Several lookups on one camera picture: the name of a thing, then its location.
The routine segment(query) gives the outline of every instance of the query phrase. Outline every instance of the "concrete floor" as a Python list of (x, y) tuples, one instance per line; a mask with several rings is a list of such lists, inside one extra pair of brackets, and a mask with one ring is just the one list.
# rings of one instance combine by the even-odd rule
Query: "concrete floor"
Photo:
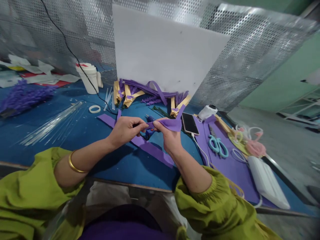
[[(264, 134), (260, 142), (291, 177), (299, 190), (313, 203), (306, 186), (320, 186), (320, 172), (313, 164), (320, 164), (320, 134), (304, 128), (305, 125), (284, 120), (262, 110), (236, 107), (228, 113), (238, 123), (260, 127)], [(258, 218), (283, 239), (319, 239), (319, 219), (258, 214)]]
[(264, 134), (259, 142), (266, 147), (267, 154), (289, 174), (298, 189), (317, 204), (306, 186), (320, 186), (320, 172), (313, 169), (311, 163), (320, 164), (320, 134), (262, 110), (236, 107), (228, 115), (235, 122), (262, 128)]

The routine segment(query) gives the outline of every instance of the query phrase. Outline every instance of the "light blue scissors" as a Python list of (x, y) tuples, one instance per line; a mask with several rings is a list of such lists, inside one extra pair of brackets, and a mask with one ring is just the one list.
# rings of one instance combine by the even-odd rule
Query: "light blue scissors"
[(212, 127), (209, 126), (209, 128), (210, 128), (211, 135), (208, 136), (210, 138), (209, 141), (208, 141), (208, 145), (209, 145), (210, 149), (213, 152), (216, 152), (217, 154), (219, 154), (221, 157), (227, 158), (229, 156), (228, 149), (221, 142), (220, 138), (216, 138), (216, 134), (213, 131)]

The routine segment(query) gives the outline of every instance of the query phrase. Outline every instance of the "metal mesh panel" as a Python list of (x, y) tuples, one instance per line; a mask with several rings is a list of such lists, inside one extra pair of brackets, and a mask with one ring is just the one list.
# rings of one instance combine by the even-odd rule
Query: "metal mesh panel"
[[(81, 62), (116, 79), (111, 0), (44, 0), (53, 21)], [(0, 0), (0, 55), (39, 59), (77, 74), (76, 59), (39, 0)], [(114, 3), (177, 22), (231, 35), (192, 102), (230, 111), (313, 34), (316, 22), (207, 0), (115, 0)]]

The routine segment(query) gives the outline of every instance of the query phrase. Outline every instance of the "green shirt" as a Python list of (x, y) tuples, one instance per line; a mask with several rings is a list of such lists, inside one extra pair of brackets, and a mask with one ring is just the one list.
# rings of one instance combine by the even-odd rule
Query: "green shirt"
[[(26, 171), (11, 173), (0, 180), (0, 239), (77, 239), (83, 230), (85, 209), (72, 216), (59, 216), (68, 200), (83, 186), (61, 189), (54, 167), (70, 151), (50, 148), (35, 155)], [(210, 188), (200, 194), (189, 192), (180, 177), (175, 198), (182, 216), (202, 239), (279, 239), (256, 218), (253, 206), (231, 193), (227, 179), (218, 171), (204, 167), (212, 175)], [(177, 239), (189, 239), (184, 227)]]

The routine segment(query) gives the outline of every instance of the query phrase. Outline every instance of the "green sleeve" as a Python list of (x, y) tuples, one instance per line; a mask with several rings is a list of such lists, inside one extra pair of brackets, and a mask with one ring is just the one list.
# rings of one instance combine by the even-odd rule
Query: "green sleeve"
[(48, 221), (83, 186), (61, 189), (53, 169), (70, 151), (50, 148), (32, 166), (0, 180), (0, 239), (41, 239)]
[(256, 218), (256, 210), (246, 200), (231, 193), (227, 179), (218, 171), (204, 167), (212, 184), (203, 193), (189, 192), (180, 178), (175, 191), (177, 206), (202, 239), (279, 239)]

